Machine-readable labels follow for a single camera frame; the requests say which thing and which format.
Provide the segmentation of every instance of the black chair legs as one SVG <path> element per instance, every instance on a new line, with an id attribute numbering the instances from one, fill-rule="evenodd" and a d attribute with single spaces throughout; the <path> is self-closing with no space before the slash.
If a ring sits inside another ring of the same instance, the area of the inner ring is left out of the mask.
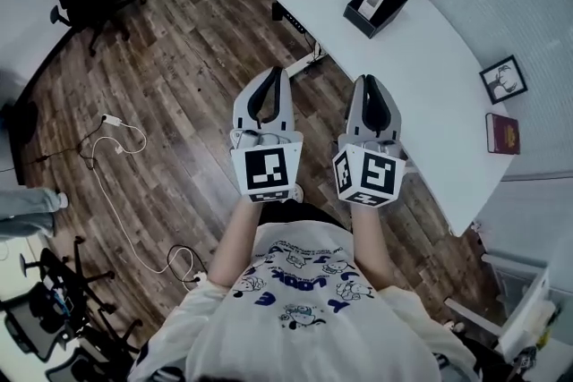
<path id="1" fill-rule="evenodd" d="M 103 321 L 107 332 L 112 336 L 112 338 L 114 339 L 114 341 L 116 341 L 118 344 L 121 344 L 126 350 L 128 350 L 129 352 L 132 353 L 139 353 L 139 349 L 136 349 L 135 347 L 132 347 L 131 345 L 129 345 L 127 343 L 127 340 L 129 339 L 129 337 L 132 335 L 133 330 L 136 327 L 142 327 L 143 326 L 143 322 L 139 319 L 136 319 L 132 322 L 132 324 L 127 328 L 127 331 L 125 331 L 125 334 L 123 337 L 119 337 L 119 335 L 117 334 L 117 332 L 111 327 L 111 325 L 109 324 L 109 322 L 107 321 L 106 316 L 104 315 L 104 310 L 99 309 L 98 310 L 98 314 L 99 317 L 101 318 L 101 321 Z"/>
<path id="2" fill-rule="evenodd" d="M 118 2 L 117 4 L 113 5 L 112 12 L 116 13 L 122 8 L 126 7 L 127 5 L 132 4 L 133 2 L 139 2 L 141 5 L 145 5 L 147 3 L 147 0 L 122 0 L 121 2 Z M 114 27 L 122 33 L 123 41 L 129 40 L 130 33 L 129 30 L 127 30 L 127 28 L 125 27 L 125 24 L 113 14 L 108 19 L 114 25 Z M 98 37 L 101 35 L 101 32 L 103 31 L 105 24 L 106 21 L 102 21 L 93 27 L 93 36 L 91 37 L 91 42 L 88 46 L 91 57 L 96 55 L 96 50 L 94 48 L 94 45 Z"/>
<path id="3" fill-rule="evenodd" d="M 21 272 L 24 274 L 24 277 L 28 276 L 28 269 L 30 269 L 31 267 L 40 267 L 41 268 L 41 263 L 39 262 L 33 262 L 33 263 L 27 263 L 26 259 L 24 258 L 24 256 L 22 254 L 20 254 L 20 269 Z"/>
<path id="4" fill-rule="evenodd" d="M 80 257 L 80 245 L 82 245 L 85 240 L 80 237 L 79 235 L 75 236 L 75 240 L 73 241 L 73 256 L 75 258 L 75 273 L 78 277 L 82 280 L 83 285 L 81 288 L 83 291 L 97 303 L 100 308 L 103 308 L 108 314 L 113 314 L 116 310 L 116 307 L 113 304 L 107 304 L 100 300 L 100 298 L 93 292 L 93 290 L 88 286 L 91 282 L 95 282 L 96 280 L 102 278 L 109 278 L 113 280 L 115 278 L 115 272 L 107 271 L 103 274 L 97 274 L 91 277 L 84 277 L 83 276 L 83 269 L 81 268 L 81 257 Z"/>
<path id="5" fill-rule="evenodd" d="M 94 27 L 93 29 L 93 35 L 91 36 L 90 44 L 88 45 L 91 57 L 96 55 L 96 50 L 93 46 L 96 44 L 96 40 L 101 35 L 103 29 L 104 29 L 103 23 L 96 25 L 96 27 Z"/>
<path id="6" fill-rule="evenodd" d="M 112 16 L 111 18 L 109 18 L 109 20 L 114 25 L 114 27 L 122 33 L 122 39 L 124 40 L 124 42 L 129 40 L 130 37 L 129 30 L 127 30 L 127 28 L 125 27 L 124 22 L 118 19 L 116 16 Z"/>
<path id="7" fill-rule="evenodd" d="M 96 276 L 86 277 L 86 284 L 91 284 L 100 278 L 109 278 L 111 280 L 115 279 L 115 272 L 114 271 L 107 271 L 103 274 L 97 274 Z"/>

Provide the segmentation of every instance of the red book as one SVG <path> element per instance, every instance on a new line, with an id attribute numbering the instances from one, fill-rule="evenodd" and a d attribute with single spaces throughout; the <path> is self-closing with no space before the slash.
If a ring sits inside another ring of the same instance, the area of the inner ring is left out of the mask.
<path id="1" fill-rule="evenodd" d="M 513 118 L 496 114 L 485 116 L 487 125 L 487 150 L 502 155 L 518 155 L 519 123 Z"/>

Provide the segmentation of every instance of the picture frame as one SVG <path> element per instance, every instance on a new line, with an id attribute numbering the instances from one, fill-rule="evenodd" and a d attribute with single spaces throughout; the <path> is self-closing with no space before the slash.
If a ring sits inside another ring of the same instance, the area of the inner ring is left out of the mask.
<path id="1" fill-rule="evenodd" d="M 513 55 L 481 71 L 480 76 L 492 104 L 527 91 L 526 81 Z"/>

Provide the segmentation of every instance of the tissue box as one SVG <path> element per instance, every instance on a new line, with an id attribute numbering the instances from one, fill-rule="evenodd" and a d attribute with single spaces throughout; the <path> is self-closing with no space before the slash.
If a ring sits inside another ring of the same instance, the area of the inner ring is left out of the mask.
<path id="1" fill-rule="evenodd" d="M 406 1 L 383 0 L 373 17 L 367 20 L 358 12 L 363 0 L 352 0 L 346 6 L 344 17 L 352 22 L 366 37 L 372 38 L 396 18 Z"/>

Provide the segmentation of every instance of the graphic print on shirt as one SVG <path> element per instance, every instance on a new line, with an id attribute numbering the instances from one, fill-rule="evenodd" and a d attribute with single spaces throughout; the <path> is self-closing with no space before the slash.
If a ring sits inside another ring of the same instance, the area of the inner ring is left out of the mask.
<path id="1" fill-rule="evenodd" d="M 355 269 L 354 266 L 349 265 L 346 261 L 336 261 L 334 263 L 325 264 L 322 270 L 327 274 L 340 274 L 348 268 Z"/>
<path id="2" fill-rule="evenodd" d="M 275 255 L 265 255 L 261 259 L 257 259 L 254 263 L 251 264 L 246 271 L 244 271 L 244 276 L 251 276 L 257 271 L 257 267 L 261 267 L 264 264 L 272 264 L 272 260 L 275 258 Z"/>
<path id="3" fill-rule="evenodd" d="M 233 287 L 233 290 L 235 291 L 233 296 L 241 298 L 243 296 L 243 292 L 258 292 L 265 285 L 265 282 L 258 277 L 243 277 Z"/>
<path id="4" fill-rule="evenodd" d="M 254 303 L 257 306 L 272 306 L 275 302 L 277 302 L 277 297 L 271 292 L 265 292 L 261 295 L 261 297 L 255 301 Z"/>
<path id="5" fill-rule="evenodd" d="M 294 267 L 298 267 L 299 269 L 302 266 L 306 266 L 306 261 L 309 261 L 312 259 L 312 257 L 303 257 L 301 255 L 293 253 L 290 250 L 285 250 L 285 251 L 288 252 L 288 256 L 286 257 L 286 261 L 288 261 Z"/>
<path id="6" fill-rule="evenodd" d="M 330 259 L 329 255 L 320 255 L 315 261 L 314 264 L 324 264 Z"/>
<path id="7" fill-rule="evenodd" d="M 290 286 L 301 292 L 311 292 L 315 288 L 324 288 L 328 276 L 317 276 L 314 278 L 301 278 L 293 274 L 288 274 L 282 267 L 275 267 L 271 271 L 272 278 L 276 278 L 281 284 Z"/>
<path id="8" fill-rule="evenodd" d="M 335 253 L 339 253 L 342 251 L 342 247 L 338 247 L 335 250 L 305 250 L 287 241 L 278 241 L 273 243 L 269 248 L 269 254 L 277 252 L 283 253 L 285 251 L 294 253 L 300 257 L 321 257 L 321 259 L 325 259 L 323 255 L 334 255 Z"/>
<path id="9" fill-rule="evenodd" d="M 337 295 L 345 301 L 358 301 L 363 296 L 374 298 L 371 286 L 358 284 L 352 280 L 343 284 L 337 284 Z"/>
<path id="10" fill-rule="evenodd" d="M 337 301 L 337 300 L 329 300 L 329 301 L 327 302 L 327 304 L 332 308 L 332 311 L 333 311 L 335 314 L 338 314 L 342 309 L 344 309 L 346 306 L 349 306 L 349 305 L 350 305 L 349 302 L 346 302 L 346 301 L 340 302 L 340 301 Z"/>
<path id="11" fill-rule="evenodd" d="M 285 306 L 285 313 L 279 318 L 288 322 L 289 329 L 297 329 L 298 327 L 309 327 L 311 325 L 319 325 L 326 323 L 322 318 L 316 318 L 312 310 L 316 307 L 300 306 L 289 304 Z"/>

